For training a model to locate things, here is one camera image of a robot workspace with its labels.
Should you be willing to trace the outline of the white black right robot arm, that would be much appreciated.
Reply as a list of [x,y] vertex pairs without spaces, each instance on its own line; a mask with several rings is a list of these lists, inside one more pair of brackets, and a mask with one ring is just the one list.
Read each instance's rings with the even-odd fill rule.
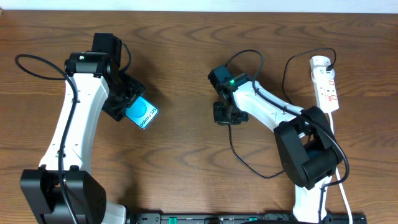
[[295,184],[295,219],[322,222],[331,177],[346,162],[324,112],[286,103],[248,74],[232,76],[225,65],[214,68],[208,79],[220,99],[213,105],[215,123],[231,127],[252,115],[272,130],[283,170]]

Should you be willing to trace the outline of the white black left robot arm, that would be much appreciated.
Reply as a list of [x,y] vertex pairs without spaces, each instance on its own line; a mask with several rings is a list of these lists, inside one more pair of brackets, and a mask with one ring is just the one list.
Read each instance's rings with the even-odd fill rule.
[[91,50],[75,52],[60,69],[65,98],[50,146],[36,169],[26,169],[21,190],[39,223],[134,223],[125,205],[107,199],[91,175],[91,156],[101,113],[130,119],[140,128],[158,113],[144,86],[126,73],[126,45],[97,33]]

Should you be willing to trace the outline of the cyan screen Galaxy smartphone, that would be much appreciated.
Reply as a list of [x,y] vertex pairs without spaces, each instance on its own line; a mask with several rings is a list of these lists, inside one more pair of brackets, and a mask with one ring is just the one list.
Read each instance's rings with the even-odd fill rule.
[[124,109],[124,115],[141,129],[146,129],[158,113],[159,110],[142,96]]

